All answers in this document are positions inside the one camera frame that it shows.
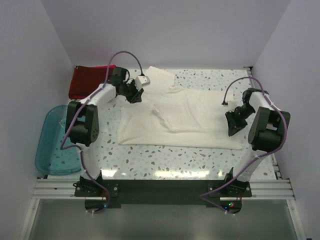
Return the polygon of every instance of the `red cloth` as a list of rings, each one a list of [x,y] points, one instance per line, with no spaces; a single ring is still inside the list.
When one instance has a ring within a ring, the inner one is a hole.
[[[110,76],[116,65],[111,65]],[[77,66],[74,69],[69,89],[70,99],[84,99],[97,89],[106,78],[108,66],[86,67]]]

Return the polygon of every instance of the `cable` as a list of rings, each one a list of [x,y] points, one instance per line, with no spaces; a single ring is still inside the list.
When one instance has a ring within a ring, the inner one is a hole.
[[[91,175],[90,173],[88,172],[88,170],[86,169],[86,166],[85,166],[85,163],[84,163],[84,156],[83,156],[83,151],[81,150],[80,151],[80,160],[81,160],[81,165],[83,167],[83,170],[85,171],[86,175],[90,178],[90,180],[92,182],[94,182],[98,187],[100,187],[102,190],[104,190],[104,192],[107,194],[108,198],[107,198],[107,202],[106,202],[106,205],[104,208],[100,209],[100,210],[96,210],[93,212],[93,214],[99,214],[99,213],[102,213],[104,210],[107,209],[107,207],[109,206],[110,204],[110,192],[108,191],[108,189],[104,186],[102,186],[100,183],[98,183]]]
[[[284,144],[285,144],[285,142],[286,142],[286,139],[287,139],[287,131],[288,131],[285,117],[284,117],[283,114],[280,112],[280,110],[279,110],[277,107],[275,107],[275,105],[269,100],[269,98],[267,97],[267,95],[266,95],[266,93],[265,93],[265,91],[264,91],[264,88],[262,87],[260,81],[259,81],[258,79],[256,79],[255,77],[245,76],[245,77],[238,78],[238,79],[234,80],[232,83],[230,83],[230,85],[227,87],[227,89],[226,89],[226,91],[225,91],[224,98],[223,98],[223,103],[222,103],[222,104],[226,103],[226,96],[227,96],[228,90],[229,90],[229,88],[231,87],[231,85],[234,84],[235,82],[240,81],[240,80],[243,80],[243,79],[252,79],[252,80],[255,80],[255,81],[258,83],[258,85],[260,86],[262,95],[263,95],[264,99],[266,100],[266,102],[270,105],[270,107],[271,107],[273,110],[275,110],[275,111],[279,114],[279,116],[280,116],[280,118],[281,118],[281,120],[282,120],[282,122],[283,122],[284,131],[283,131],[283,139],[282,139],[282,142],[281,142],[281,144],[280,144],[275,150],[270,151],[270,152],[266,152],[266,153],[264,153],[264,154],[261,154],[261,155],[255,157],[255,158],[254,158],[253,160],[251,160],[246,166],[244,166],[243,169],[242,169],[234,178],[232,178],[230,181],[228,181],[228,182],[225,183],[224,185],[222,185],[222,186],[220,186],[220,187],[218,187],[218,188],[216,188],[216,189],[214,189],[214,190],[212,190],[212,191],[209,191],[209,192],[206,192],[206,193],[200,195],[200,198],[201,198],[203,201],[206,201],[207,203],[210,203],[210,204],[216,206],[217,208],[223,210],[224,212],[226,212],[226,213],[228,213],[228,214],[231,214],[231,213],[230,213],[229,211],[223,209],[220,205],[218,205],[218,204],[216,204],[216,203],[214,203],[214,202],[206,199],[205,197],[208,196],[208,195],[210,195],[210,194],[214,194],[214,193],[216,193],[216,192],[224,189],[225,187],[229,186],[233,181],[235,181],[235,180],[236,180],[251,164],[253,164],[256,160],[258,160],[258,159],[260,159],[260,158],[263,158],[263,157],[266,157],[266,156],[268,156],[268,155],[274,154],[274,153],[278,152],[280,149],[282,149],[282,147],[284,146]]]
[[[126,81],[128,81],[130,79],[130,72],[128,70],[126,72],[128,73],[128,78],[126,79]]]
[[[144,73],[143,73],[143,70],[142,70],[142,66],[141,66],[138,58],[137,58],[133,53],[131,53],[131,52],[129,52],[129,51],[118,51],[118,52],[116,52],[116,53],[110,58],[109,63],[108,63],[108,66],[111,65],[111,61],[114,59],[115,56],[117,56],[118,54],[122,54],[122,53],[130,54],[132,57],[135,58],[135,60],[136,60],[136,61],[138,62],[138,64],[139,64],[140,71],[141,71],[141,76],[144,76]],[[105,85],[106,85],[107,82],[108,82],[108,75],[109,75],[109,67],[106,69],[105,79],[104,79],[104,83],[103,83],[103,87],[102,87],[102,88],[104,88]]]

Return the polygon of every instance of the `terrazzo surface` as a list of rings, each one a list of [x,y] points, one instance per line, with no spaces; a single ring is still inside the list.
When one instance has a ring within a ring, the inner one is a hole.
[[[235,79],[247,77],[246,70],[216,69],[165,69],[175,74],[175,85],[187,89],[225,91]],[[129,69],[131,77],[140,72]],[[242,104],[242,93],[251,87],[249,80],[236,82],[233,91],[237,105]],[[104,179],[154,180],[154,179],[223,179],[249,147],[247,135],[254,116],[241,131],[242,150],[157,145],[118,145],[117,130],[121,120],[124,97],[118,96],[99,112],[102,118],[96,141],[96,161]],[[78,179],[80,173],[67,176],[49,176],[50,179]],[[267,157],[253,173],[251,180],[275,180],[274,168]]]

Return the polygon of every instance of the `blue tray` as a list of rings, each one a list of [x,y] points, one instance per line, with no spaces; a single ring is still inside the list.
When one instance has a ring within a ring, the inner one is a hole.
[[[43,174],[69,175],[81,170],[79,156],[74,147],[60,150],[65,136],[67,108],[66,105],[57,106],[45,117],[35,156],[35,166]],[[68,138],[65,146],[71,144]]]

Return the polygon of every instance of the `white cloth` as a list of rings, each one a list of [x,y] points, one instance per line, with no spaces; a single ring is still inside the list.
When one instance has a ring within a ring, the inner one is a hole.
[[[171,87],[171,81],[164,79],[169,75],[161,77],[160,71],[156,72],[163,84],[154,82],[157,87],[146,87],[141,103],[125,102],[121,108],[118,144],[242,148],[237,134],[228,136],[228,107],[221,105],[224,92]],[[147,76],[151,82],[156,80]],[[233,101],[231,91],[226,100]]]
[[[150,85],[143,88],[144,93],[164,93],[175,85],[175,75],[165,70],[151,66],[144,74],[150,79]]]

